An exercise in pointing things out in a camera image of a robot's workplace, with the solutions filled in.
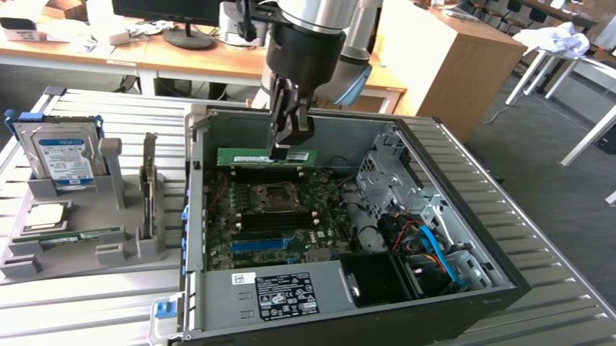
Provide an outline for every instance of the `hard drive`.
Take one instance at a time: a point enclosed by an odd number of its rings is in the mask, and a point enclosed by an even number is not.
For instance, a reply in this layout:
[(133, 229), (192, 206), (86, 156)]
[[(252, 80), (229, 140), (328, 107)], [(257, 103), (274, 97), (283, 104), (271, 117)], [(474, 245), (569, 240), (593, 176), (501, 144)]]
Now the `hard drive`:
[(77, 190), (93, 186), (96, 176), (106, 175), (97, 152), (98, 118), (22, 113), (13, 126), (34, 179), (52, 179), (58, 190)]

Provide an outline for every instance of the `gray carpet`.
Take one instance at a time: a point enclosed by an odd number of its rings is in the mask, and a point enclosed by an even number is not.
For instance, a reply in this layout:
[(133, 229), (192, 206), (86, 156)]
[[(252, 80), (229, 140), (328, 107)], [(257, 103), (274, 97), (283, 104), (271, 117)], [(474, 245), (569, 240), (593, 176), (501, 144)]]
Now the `gray carpet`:
[[(0, 65), (0, 110), (26, 111), (48, 85), (73, 89), (110, 91), (119, 76), (44, 68)], [(517, 79), (511, 78), (486, 114), (503, 106), (503, 99)], [(228, 89), (231, 99), (244, 100), (253, 88)], [(207, 95), (207, 85), (196, 97)], [(8, 138), (0, 126), (0, 144)], [(616, 305), (616, 209), (604, 198), (616, 190), (616, 156), (589, 148), (570, 167), (562, 159), (586, 130), (551, 111), (541, 101), (523, 97), (493, 125), (481, 125), (470, 145), (489, 168), (505, 176), (503, 188), (530, 215), (570, 262)]]

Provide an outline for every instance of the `sticker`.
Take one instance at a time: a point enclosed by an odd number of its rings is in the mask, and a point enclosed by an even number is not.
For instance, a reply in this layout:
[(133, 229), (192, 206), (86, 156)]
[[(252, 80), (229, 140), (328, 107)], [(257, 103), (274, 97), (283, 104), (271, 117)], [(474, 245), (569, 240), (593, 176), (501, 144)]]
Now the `sticker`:
[(233, 162), (263, 162), (271, 164), (274, 162), (267, 156), (233, 156)]
[(94, 175), (89, 160), (82, 156), (82, 139), (41, 139), (40, 151), (45, 158), (50, 178), (62, 185), (78, 185), (92, 181)]
[(121, 66), (136, 66), (136, 63), (129, 63), (128, 61), (106, 60), (106, 63)]
[(110, 229), (105, 229), (102, 231), (92, 231), (92, 232), (78, 233), (78, 236), (81, 237), (81, 239), (90, 239), (90, 238), (97, 238), (97, 237), (100, 237), (101, 234), (106, 234), (106, 233), (110, 233), (110, 232), (112, 232)]
[(253, 283), (253, 278), (256, 274), (253, 272), (237, 272), (231, 274), (231, 283), (233, 285), (241, 285), (244, 283)]
[(256, 278), (256, 299), (263, 321), (318, 314), (316, 296), (306, 272)]
[(74, 243), (76, 241), (78, 241), (76, 236), (68, 236), (65, 238), (41, 240), (38, 241), (38, 244), (40, 245), (54, 245), (58, 243)]
[[(286, 160), (307, 161), (308, 157), (310, 157), (310, 153), (306, 153), (306, 152), (287, 153)], [(270, 159), (268, 156), (233, 156), (232, 161), (233, 162), (259, 162), (264, 164), (274, 163), (274, 160)]]

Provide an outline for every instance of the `cardboard box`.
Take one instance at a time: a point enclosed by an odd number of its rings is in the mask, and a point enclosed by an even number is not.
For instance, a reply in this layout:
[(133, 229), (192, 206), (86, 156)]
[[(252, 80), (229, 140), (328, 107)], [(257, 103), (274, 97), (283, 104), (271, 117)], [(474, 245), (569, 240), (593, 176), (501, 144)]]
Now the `cardboard box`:
[(85, 3), (81, 0), (49, 0), (42, 8), (42, 14), (57, 19), (88, 18)]

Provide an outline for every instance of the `crumpled paper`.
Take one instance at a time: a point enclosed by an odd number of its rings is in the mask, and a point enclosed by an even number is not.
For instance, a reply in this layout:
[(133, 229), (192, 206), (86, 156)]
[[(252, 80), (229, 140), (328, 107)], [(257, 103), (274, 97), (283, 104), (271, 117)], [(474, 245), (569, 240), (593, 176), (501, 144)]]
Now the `crumpled paper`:
[(521, 30), (513, 39), (527, 47), (525, 55), (538, 48), (566, 58), (577, 59), (590, 47), (588, 37), (574, 30), (571, 22), (562, 23), (557, 27)]

